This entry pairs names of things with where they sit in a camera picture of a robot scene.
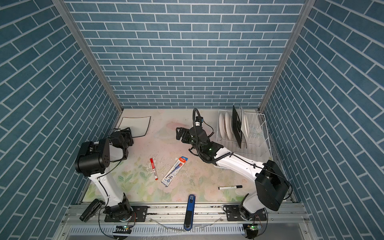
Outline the white square plate black rim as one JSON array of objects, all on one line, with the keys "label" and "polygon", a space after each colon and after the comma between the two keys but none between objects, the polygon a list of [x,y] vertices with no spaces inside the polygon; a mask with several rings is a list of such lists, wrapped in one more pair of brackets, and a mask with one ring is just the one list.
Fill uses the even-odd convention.
[{"label": "white square plate black rim", "polygon": [[137,118],[123,117],[120,122],[119,129],[123,130],[130,128],[133,138],[143,137],[147,134],[150,120],[150,116]]}]

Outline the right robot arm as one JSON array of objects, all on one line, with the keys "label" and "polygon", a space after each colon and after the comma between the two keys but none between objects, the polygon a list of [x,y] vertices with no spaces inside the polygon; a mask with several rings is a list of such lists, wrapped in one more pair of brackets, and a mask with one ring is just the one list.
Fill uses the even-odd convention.
[{"label": "right robot arm", "polygon": [[200,126],[176,128],[176,139],[196,149],[203,162],[232,170],[255,183],[255,192],[247,194],[239,205],[244,220],[250,220],[262,209],[279,210],[291,185],[274,161],[262,163],[231,152],[212,142]]}]

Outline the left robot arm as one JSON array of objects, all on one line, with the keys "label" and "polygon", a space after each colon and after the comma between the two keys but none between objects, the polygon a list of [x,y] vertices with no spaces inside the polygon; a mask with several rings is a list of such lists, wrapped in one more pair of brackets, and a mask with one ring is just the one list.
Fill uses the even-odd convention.
[{"label": "left robot arm", "polygon": [[86,222],[105,204],[107,218],[115,222],[128,222],[133,209],[125,193],[118,187],[112,176],[110,164],[120,164],[129,154],[128,147],[134,143],[132,131],[125,128],[115,131],[98,142],[81,144],[74,166],[78,173],[89,178],[99,189],[104,200],[94,200],[83,212],[80,220]]}]

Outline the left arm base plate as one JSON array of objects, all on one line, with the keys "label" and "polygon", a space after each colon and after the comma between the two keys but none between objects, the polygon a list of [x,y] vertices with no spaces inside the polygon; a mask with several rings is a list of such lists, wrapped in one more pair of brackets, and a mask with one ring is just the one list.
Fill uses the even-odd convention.
[{"label": "left arm base plate", "polygon": [[120,222],[145,222],[147,213],[148,213],[148,206],[131,206],[131,218],[124,219],[118,217],[116,214],[114,215],[106,215],[105,216],[105,222],[107,223],[120,223]]}]

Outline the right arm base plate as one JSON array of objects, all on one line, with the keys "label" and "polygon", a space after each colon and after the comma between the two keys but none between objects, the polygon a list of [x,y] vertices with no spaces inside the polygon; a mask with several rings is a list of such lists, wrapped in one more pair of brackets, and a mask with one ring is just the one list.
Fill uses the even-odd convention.
[{"label": "right arm base plate", "polygon": [[254,214],[249,214],[245,209],[239,208],[238,205],[224,205],[223,210],[229,222],[267,220],[267,212],[265,209],[260,209]]}]

